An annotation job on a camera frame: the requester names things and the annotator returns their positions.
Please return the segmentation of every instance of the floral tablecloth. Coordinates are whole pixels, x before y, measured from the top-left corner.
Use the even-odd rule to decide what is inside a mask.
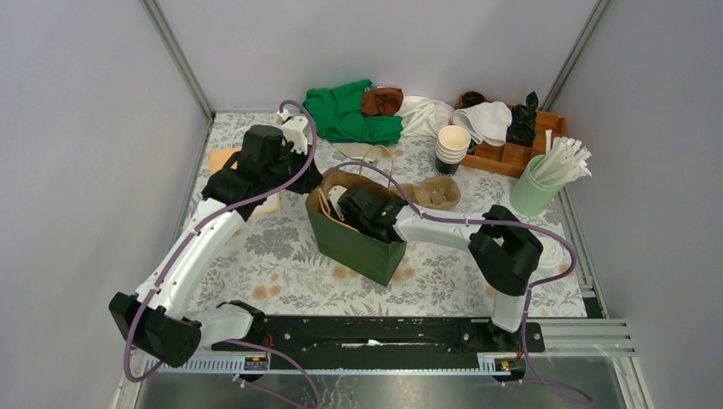
[[[208,182],[207,154],[241,146],[243,127],[272,124],[273,120],[274,115],[270,113],[217,115],[194,187],[189,215]],[[435,140],[429,137],[404,136],[397,145],[390,147],[396,156],[396,179],[420,183],[434,176],[436,172],[430,160],[434,144]],[[315,160],[323,173],[348,159],[331,144],[321,141]],[[388,157],[381,157],[378,165],[388,167]],[[371,170],[365,175],[385,184],[385,180],[372,175]],[[454,179],[462,192],[454,211],[482,213],[494,204],[511,208],[508,196],[515,179],[466,167],[460,167]],[[252,216],[234,233],[211,263],[189,309],[215,308],[220,302],[241,300],[266,314],[491,315],[494,292],[469,253],[427,243],[409,243],[394,277],[387,287],[383,287],[317,250],[304,208],[305,198],[305,195],[283,192],[281,210]],[[555,204],[541,216],[521,217],[521,220],[564,233],[561,214]],[[535,272],[532,279],[544,276]],[[571,275],[537,287],[530,315],[585,316],[575,277]]]

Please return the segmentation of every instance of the green cup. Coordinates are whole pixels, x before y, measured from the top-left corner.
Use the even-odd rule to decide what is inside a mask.
[[[543,158],[545,155],[539,155],[529,161],[518,184],[510,193],[510,205],[517,213],[529,217],[539,215],[547,209],[550,202],[555,199],[555,195],[564,186],[543,185],[532,177],[530,171],[534,170]]]

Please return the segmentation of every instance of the white wall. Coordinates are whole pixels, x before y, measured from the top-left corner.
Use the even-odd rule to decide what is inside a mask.
[[[370,78],[445,101],[541,101],[595,0],[162,0],[217,110]]]
[[[0,4],[0,406],[104,408],[205,120],[138,1]]]
[[[720,407],[723,3],[613,2],[555,110],[593,152],[572,193],[657,408]]]

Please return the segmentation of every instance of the gift bag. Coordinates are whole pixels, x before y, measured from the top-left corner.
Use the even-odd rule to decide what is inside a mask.
[[[332,259],[344,264],[357,273],[387,286],[396,268],[404,258],[407,243],[385,243],[341,222],[333,207],[329,205],[327,194],[334,186],[350,189],[363,185],[369,193],[381,199],[396,197],[390,193],[389,186],[384,187],[377,182],[343,170],[331,170],[326,181],[312,192],[306,199],[306,211],[309,214],[311,228],[316,236],[319,251]]]

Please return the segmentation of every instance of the green cloth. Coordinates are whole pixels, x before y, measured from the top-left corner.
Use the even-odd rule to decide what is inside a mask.
[[[368,79],[333,89],[310,89],[304,106],[316,121],[319,135],[328,141],[359,141],[380,145],[397,143],[402,136],[401,117],[362,116]]]

